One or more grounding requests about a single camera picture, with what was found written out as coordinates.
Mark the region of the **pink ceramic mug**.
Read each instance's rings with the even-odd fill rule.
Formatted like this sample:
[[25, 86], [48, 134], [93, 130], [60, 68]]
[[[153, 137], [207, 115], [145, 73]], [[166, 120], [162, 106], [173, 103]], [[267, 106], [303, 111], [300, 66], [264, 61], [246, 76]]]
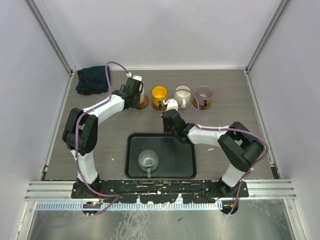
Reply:
[[142, 86], [142, 87], [141, 87], [139, 104], [142, 105], [143, 102], [144, 102], [144, 100], [145, 100], [145, 89], [144, 89], [144, 87]]

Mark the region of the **light cork coaster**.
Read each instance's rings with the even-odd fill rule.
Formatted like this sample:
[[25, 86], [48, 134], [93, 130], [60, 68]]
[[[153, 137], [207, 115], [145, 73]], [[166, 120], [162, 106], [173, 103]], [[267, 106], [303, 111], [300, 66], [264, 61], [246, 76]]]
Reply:
[[185, 105], [179, 105], [178, 102], [176, 100], [171, 100], [171, 105], [175, 108], [175, 109], [185, 109], [190, 105], [190, 101], [189, 102], [184, 102], [182, 101], [182, 103], [185, 103]]

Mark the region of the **dark wooden coaster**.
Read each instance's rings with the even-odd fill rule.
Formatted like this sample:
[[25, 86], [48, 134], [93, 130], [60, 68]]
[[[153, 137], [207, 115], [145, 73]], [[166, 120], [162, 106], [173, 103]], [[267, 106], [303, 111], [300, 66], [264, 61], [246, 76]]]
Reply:
[[209, 109], [212, 105], [212, 100], [205, 100], [203, 105], [198, 105], [197, 100], [194, 98], [192, 100], [192, 104], [195, 108], [199, 108], [200, 110]]
[[139, 110], [146, 108], [149, 105], [149, 97], [147, 95], [144, 96], [143, 102], [139, 106]]
[[165, 97], [158, 98], [158, 97], [152, 96], [151, 105], [154, 109], [158, 111], [163, 111], [163, 110], [166, 110], [167, 108], [165, 101], [166, 101]]

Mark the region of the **white ceramic mug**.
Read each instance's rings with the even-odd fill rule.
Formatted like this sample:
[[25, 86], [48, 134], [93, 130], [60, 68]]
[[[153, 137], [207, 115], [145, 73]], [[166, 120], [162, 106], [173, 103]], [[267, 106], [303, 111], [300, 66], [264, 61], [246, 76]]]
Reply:
[[178, 86], [176, 92], [174, 93], [174, 99], [179, 105], [185, 105], [182, 102], [191, 102], [191, 90], [187, 86]]

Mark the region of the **yellow mug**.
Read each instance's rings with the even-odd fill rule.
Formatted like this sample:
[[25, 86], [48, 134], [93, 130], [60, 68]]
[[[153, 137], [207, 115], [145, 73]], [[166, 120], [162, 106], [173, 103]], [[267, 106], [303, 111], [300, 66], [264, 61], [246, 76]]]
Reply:
[[152, 89], [151, 95], [156, 98], [166, 98], [167, 99], [168, 90], [164, 86], [158, 85]]

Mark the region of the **purple glass mug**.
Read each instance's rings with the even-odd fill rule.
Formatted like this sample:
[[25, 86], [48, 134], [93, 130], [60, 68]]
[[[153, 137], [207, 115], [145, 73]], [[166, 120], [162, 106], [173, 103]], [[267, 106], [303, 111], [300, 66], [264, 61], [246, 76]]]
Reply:
[[196, 90], [196, 97], [200, 106], [207, 107], [212, 101], [214, 90], [209, 85], [200, 85]]

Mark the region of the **grey glass mug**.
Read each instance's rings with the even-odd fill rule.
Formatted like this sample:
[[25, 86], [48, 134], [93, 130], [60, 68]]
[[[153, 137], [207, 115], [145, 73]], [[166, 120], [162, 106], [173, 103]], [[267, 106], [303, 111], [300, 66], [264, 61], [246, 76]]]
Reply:
[[138, 166], [146, 172], [147, 178], [152, 178], [152, 172], [157, 169], [159, 165], [158, 155], [152, 150], [144, 150], [139, 154]]

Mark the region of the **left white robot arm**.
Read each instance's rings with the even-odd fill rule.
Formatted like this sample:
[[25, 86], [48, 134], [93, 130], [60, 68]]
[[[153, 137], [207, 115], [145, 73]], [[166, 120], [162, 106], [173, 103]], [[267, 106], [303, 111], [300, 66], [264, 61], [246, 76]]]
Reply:
[[98, 142], [98, 127], [114, 114], [126, 109], [138, 109], [144, 89], [142, 77], [129, 77], [119, 90], [115, 90], [106, 99], [84, 108], [73, 108], [68, 116], [62, 140], [71, 151], [78, 171], [78, 179], [85, 183], [82, 192], [88, 198], [100, 193], [98, 172], [94, 163], [94, 148]]

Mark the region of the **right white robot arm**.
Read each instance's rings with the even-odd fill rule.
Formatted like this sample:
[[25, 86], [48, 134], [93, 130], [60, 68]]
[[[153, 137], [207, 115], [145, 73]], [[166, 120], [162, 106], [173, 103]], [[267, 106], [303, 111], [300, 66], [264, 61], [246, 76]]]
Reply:
[[179, 142], [190, 145], [220, 147], [229, 160], [229, 166], [219, 179], [219, 191], [231, 197], [239, 182], [259, 160], [268, 147], [263, 138], [250, 132], [242, 123], [235, 121], [230, 126], [209, 127], [186, 123], [175, 109], [161, 115], [163, 129], [172, 133]]

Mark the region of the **black plastic tray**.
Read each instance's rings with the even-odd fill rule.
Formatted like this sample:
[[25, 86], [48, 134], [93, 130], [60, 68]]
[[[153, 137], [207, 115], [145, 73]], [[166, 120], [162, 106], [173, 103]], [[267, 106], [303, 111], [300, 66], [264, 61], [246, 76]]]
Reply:
[[146, 179], [147, 172], [138, 164], [139, 155], [151, 150], [159, 163], [151, 171], [153, 179], [193, 179], [197, 175], [195, 146], [179, 142], [173, 134], [164, 132], [135, 132], [127, 138], [125, 175], [129, 179]]

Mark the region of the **dark blue folded cloth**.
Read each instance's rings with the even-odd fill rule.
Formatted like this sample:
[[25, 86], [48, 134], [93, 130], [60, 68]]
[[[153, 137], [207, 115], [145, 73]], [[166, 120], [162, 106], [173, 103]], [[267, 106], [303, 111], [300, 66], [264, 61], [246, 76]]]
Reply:
[[84, 96], [107, 93], [109, 85], [106, 73], [109, 77], [109, 83], [111, 83], [110, 68], [107, 67], [106, 70], [104, 65], [78, 70], [78, 84], [75, 88], [77, 93]]

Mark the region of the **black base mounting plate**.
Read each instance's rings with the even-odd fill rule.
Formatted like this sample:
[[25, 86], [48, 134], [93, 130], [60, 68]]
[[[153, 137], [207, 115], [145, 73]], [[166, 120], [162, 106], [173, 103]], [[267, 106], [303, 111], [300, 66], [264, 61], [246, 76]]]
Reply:
[[174, 203], [182, 197], [184, 204], [213, 203], [215, 199], [247, 198], [247, 184], [238, 184], [232, 190], [215, 180], [100, 180], [95, 190], [103, 195], [119, 195], [119, 202], [133, 204]]

